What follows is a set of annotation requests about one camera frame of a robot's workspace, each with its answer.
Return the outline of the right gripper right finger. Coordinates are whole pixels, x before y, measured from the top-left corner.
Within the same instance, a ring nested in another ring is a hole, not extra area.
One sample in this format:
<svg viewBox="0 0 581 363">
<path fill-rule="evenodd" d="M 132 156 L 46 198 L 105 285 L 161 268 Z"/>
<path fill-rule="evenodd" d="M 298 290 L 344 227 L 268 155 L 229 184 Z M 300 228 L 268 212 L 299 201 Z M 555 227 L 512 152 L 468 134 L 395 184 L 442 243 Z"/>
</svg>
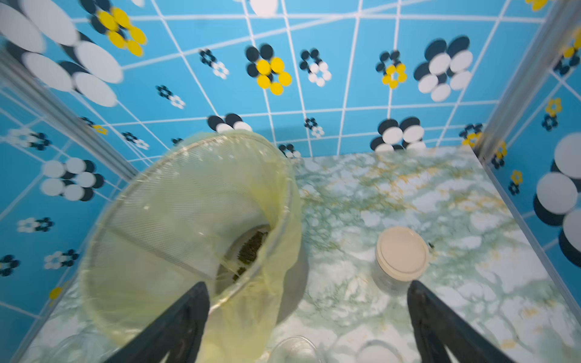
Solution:
<svg viewBox="0 0 581 363">
<path fill-rule="evenodd" d="M 420 281 L 413 281 L 407 303 L 416 345 L 423 362 L 511 362 L 501 350 Z"/>
</svg>

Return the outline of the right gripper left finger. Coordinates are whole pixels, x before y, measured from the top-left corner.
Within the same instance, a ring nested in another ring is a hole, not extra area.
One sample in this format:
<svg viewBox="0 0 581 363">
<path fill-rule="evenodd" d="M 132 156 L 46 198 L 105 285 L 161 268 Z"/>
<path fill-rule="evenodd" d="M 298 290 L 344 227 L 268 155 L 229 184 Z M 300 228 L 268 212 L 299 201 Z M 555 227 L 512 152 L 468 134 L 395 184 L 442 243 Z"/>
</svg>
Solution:
<svg viewBox="0 0 581 363">
<path fill-rule="evenodd" d="M 198 282 L 106 363 L 195 362 L 209 314 L 207 285 Z"/>
</svg>

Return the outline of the clear plastic tea jar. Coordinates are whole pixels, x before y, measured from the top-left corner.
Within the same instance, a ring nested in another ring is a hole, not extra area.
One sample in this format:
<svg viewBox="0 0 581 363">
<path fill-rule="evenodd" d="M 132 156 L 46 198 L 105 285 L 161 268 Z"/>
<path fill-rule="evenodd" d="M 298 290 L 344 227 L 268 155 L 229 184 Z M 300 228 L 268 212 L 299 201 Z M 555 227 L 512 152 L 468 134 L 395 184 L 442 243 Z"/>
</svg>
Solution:
<svg viewBox="0 0 581 363">
<path fill-rule="evenodd" d="M 278 343 L 269 355 L 268 363 L 323 363 L 324 357 L 305 337 L 293 336 Z"/>
</svg>

